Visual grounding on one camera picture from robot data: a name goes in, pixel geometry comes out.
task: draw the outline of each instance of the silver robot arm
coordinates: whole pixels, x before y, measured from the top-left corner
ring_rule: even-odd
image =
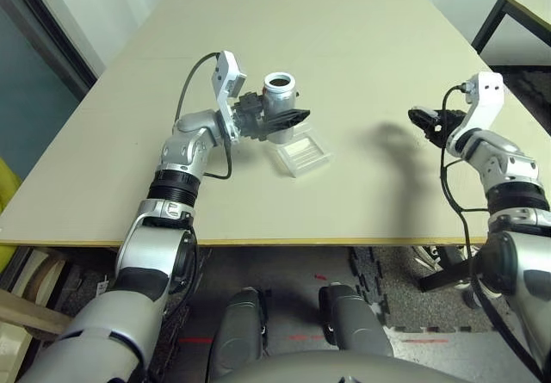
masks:
[[[20,382],[144,379],[169,290],[196,274],[194,206],[210,151],[219,145],[230,149],[240,136],[265,140],[309,115],[309,111],[294,109],[293,77],[278,75],[280,81],[265,85],[263,95],[247,93],[231,108],[227,99],[238,96],[246,76],[232,53],[218,54],[213,86],[220,109],[186,114],[175,122],[148,196],[140,203],[119,251],[113,288],[74,318]],[[278,109],[274,109],[274,99]],[[193,290],[195,282],[188,287]]]
[[[479,173],[490,219],[475,270],[485,286],[505,296],[537,366],[551,376],[551,213],[539,170],[515,144],[487,130],[504,103],[501,75],[481,72],[460,88],[472,105],[466,114],[415,108],[410,119]]]

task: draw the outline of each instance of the beige table surface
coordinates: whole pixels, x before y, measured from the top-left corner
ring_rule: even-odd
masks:
[[[295,75],[298,108],[333,153],[293,179],[266,142],[233,150],[229,181],[205,178],[195,228],[204,245],[452,244],[461,224],[438,181],[438,150],[408,120],[413,105],[487,66],[428,0],[163,0],[103,73],[0,217],[0,242],[114,246],[145,198],[170,134],[183,81],[205,53],[233,51],[259,91],[271,71]],[[214,108],[213,65],[191,84],[184,112]],[[551,177],[550,139],[506,96],[493,129]],[[463,96],[449,108],[466,109]],[[221,149],[210,171],[225,171]],[[484,206],[474,170],[450,185]],[[475,242],[487,215],[469,215]]]
[[[530,18],[551,30],[551,0],[507,0]]]

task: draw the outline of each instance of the transparent lid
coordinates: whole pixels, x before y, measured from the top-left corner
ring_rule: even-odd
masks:
[[[294,127],[289,142],[277,146],[277,153],[295,178],[329,162],[331,154],[307,122]]]

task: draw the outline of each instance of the wooden board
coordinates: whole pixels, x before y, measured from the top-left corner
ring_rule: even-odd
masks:
[[[410,123],[413,105],[440,108],[443,93],[487,66],[428,0],[163,0],[100,77],[0,216],[0,242],[57,246],[121,243],[169,136],[183,81],[203,54],[235,53],[259,91],[289,71],[298,108],[332,161],[290,177],[267,142],[233,149],[232,179],[205,178],[195,228],[204,245],[453,244],[459,220],[444,200],[439,154]],[[215,108],[212,65],[194,78],[184,112]],[[463,96],[449,108],[466,110]],[[549,138],[507,93],[493,128],[551,177]],[[208,170],[225,171],[221,149]],[[450,186],[465,207],[484,206],[465,164]],[[487,215],[469,215],[474,242]]]
[[[507,0],[551,31],[551,0]]]

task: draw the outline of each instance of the black cable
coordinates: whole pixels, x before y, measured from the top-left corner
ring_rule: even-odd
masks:
[[[210,381],[210,361],[213,357],[214,342],[215,341],[216,341],[216,336],[214,336],[213,342],[210,343],[210,349],[208,349],[207,369],[205,370],[205,383],[208,383]]]
[[[189,71],[188,77],[186,77],[186,81],[183,84],[182,92],[180,93],[180,99],[178,99],[178,104],[176,107],[176,116],[174,117],[174,123],[176,123],[178,119],[180,119],[180,115],[182,114],[183,99],[185,98],[186,93],[188,92],[189,83],[191,82],[192,77],[195,75],[195,72],[207,60],[212,58],[218,58],[219,56],[220,56],[220,52],[212,52],[212,53],[206,54],[205,56],[197,60],[197,62],[193,65],[193,67],[191,68],[191,71]],[[224,151],[226,152],[227,174],[216,175],[216,174],[205,172],[203,175],[210,176],[211,178],[216,178],[216,179],[230,179],[230,176],[232,176],[232,143],[229,137],[226,135],[226,131],[224,127],[220,127],[220,131],[224,135]]]
[[[216,179],[230,179],[230,176],[232,176],[232,142],[230,141],[230,138],[226,135],[224,135],[224,152],[226,153],[227,174],[221,176],[205,172],[203,174],[204,176],[210,176],[211,178]]]
[[[180,114],[182,112],[182,106],[183,106],[183,98],[186,96],[186,92],[188,91],[188,87],[189,87],[189,82],[191,82],[191,78],[193,77],[193,75],[195,75],[195,72],[197,71],[197,69],[199,69],[199,67],[207,60],[212,58],[218,58],[219,56],[220,56],[220,52],[212,52],[212,53],[206,54],[205,56],[197,60],[197,63],[193,65],[193,67],[191,68],[191,71],[189,71],[188,73],[188,77],[186,78],[185,83],[183,84],[182,93],[180,93],[180,99],[178,100],[178,105],[176,108],[176,116],[174,117],[174,123],[176,123],[178,119],[180,119]]]
[[[444,95],[444,98],[442,100],[442,115],[443,115],[443,135],[446,135],[446,105],[448,101],[449,95],[451,95],[455,90],[461,90],[462,86],[456,85],[452,88],[450,88],[446,94]],[[523,347],[523,345],[517,340],[515,336],[511,333],[509,330],[509,327],[505,323],[505,321],[501,318],[498,311],[495,309],[493,304],[490,302],[490,300],[486,297],[484,292],[482,291],[482,288],[479,283],[479,278],[476,274],[476,270],[474,267],[474,259],[473,259],[473,251],[471,249],[471,240],[470,240],[470,234],[468,230],[468,223],[465,220],[465,216],[463,215],[464,212],[467,212],[467,210],[464,210],[459,206],[459,204],[455,201],[453,195],[451,194],[451,191],[449,190],[448,186],[448,167],[457,164],[458,161],[455,161],[452,164],[448,164],[444,166],[444,154],[446,151],[446,145],[443,144],[441,155],[440,155],[440,182],[442,184],[442,190],[444,192],[444,196],[448,200],[449,205],[452,207],[452,209],[455,211],[457,216],[460,218],[461,223],[463,224],[463,233],[465,235],[465,245],[467,247],[467,259],[469,260],[469,276],[471,280],[471,286],[473,287],[474,294],[478,298],[480,304],[482,305],[482,308],[484,309],[484,313],[487,315],[487,317],[490,319],[490,322],[492,323],[492,326],[495,330],[498,331],[499,335],[505,340],[507,345],[511,348],[511,350],[517,355],[517,357],[520,359],[520,361],[524,364],[524,366],[541,382],[545,383],[545,378],[543,376],[542,371],[538,367],[536,361],[534,358],[526,351],[526,349]]]
[[[163,328],[166,327],[168,324],[172,323],[172,320],[174,319],[174,316],[176,315],[176,313],[179,312],[180,309],[189,301],[189,298],[195,291],[198,278],[199,278],[199,246],[195,242],[194,266],[193,266],[193,272],[191,274],[191,281],[189,282],[188,289],[186,290],[185,294],[180,299],[180,301],[178,301],[178,304],[176,304],[176,307],[174,307],[172,311],[166,315],[163,322]]]

